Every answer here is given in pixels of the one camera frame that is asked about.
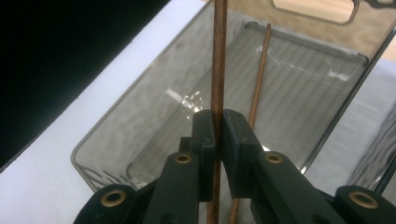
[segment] white surface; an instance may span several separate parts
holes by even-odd
[[[172,0],[0,174],[0,223],[72,223],[92,191],[72,150],[205,3]]]

